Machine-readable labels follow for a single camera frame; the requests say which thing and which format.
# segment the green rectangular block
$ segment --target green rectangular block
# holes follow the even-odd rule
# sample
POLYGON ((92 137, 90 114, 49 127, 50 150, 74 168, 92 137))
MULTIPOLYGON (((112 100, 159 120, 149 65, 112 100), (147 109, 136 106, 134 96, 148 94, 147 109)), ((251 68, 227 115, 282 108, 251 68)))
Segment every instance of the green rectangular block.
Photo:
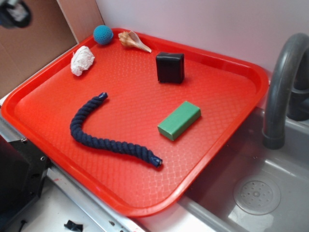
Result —
POLYGON ((201 109, 185 101, 158 125, 159 132, 174 141, 200 116, 201 109))

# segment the blue twisted rope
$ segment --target blue twisted rope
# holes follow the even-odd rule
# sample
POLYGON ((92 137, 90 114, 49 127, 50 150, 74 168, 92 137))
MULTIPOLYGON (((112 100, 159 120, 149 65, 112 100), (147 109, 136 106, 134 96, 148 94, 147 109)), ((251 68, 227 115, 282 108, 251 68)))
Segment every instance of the blue twisted rope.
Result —
POLYGON ((85 146, 96 149, 104 149, 120 154, 132 155, 147 163, 151 163, 155 167, 161 166, 162 159, 155 156, 151 150, 148 150, 144 146, 135 145, 127 142, 117 142, 115 140, 109 139, 98 139, 83 132, 82 124, 84 120, 92 111, 98 108, 104 102, 104 100, 107 99, 107 97, 107 93, 101 93, 99 96, 93 97, 82 108, 78 110, 70 124, 72 137, 85 146))

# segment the red tray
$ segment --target red tray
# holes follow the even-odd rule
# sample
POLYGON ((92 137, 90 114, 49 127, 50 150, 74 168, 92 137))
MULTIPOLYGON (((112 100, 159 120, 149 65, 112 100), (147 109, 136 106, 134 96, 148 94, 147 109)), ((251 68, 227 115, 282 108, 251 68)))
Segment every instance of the red tray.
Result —
POLYGON ((108 45, 89 37, 16 89, 1 112, 48 157, 116 211, 129 217, 157 213, 176 202, 266 93, 258 66, 138 33, 153 51, 124 48, 118 33, 108 45), (77 77, 70 60, 88 46, 95 62, 77 77), (155 57, 184 53, 182 84, 160 84, 155 57), (85 147, 70 135, 77 110, 102 92, 104 106, 83 130, 96 137, 146 146, 163 159, 155 168, 135 157, 85 147), (176 141, 158 132, 184 101, 202 116, 176 141))

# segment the white tissue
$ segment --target white tissue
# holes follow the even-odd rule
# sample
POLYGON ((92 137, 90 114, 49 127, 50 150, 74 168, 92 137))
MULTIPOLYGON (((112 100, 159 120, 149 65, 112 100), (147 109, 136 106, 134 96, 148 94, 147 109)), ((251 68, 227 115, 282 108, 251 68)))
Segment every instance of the white tissue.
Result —
POLYGON ((93 64, 95 57, 90 51, 89 47, 81 46, 71 60, 71 70, 72 73, 80 76, 84 70, 88 70, 89 67, 93 64))

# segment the black machine part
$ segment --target black machine part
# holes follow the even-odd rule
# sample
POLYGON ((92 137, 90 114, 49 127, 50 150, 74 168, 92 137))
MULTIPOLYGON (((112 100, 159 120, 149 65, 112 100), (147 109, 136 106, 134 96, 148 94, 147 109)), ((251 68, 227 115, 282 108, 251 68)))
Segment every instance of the black machine part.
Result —
POLYGON ((0 232, 41 196, 49 159, 31 141, 0 136, 0 232))

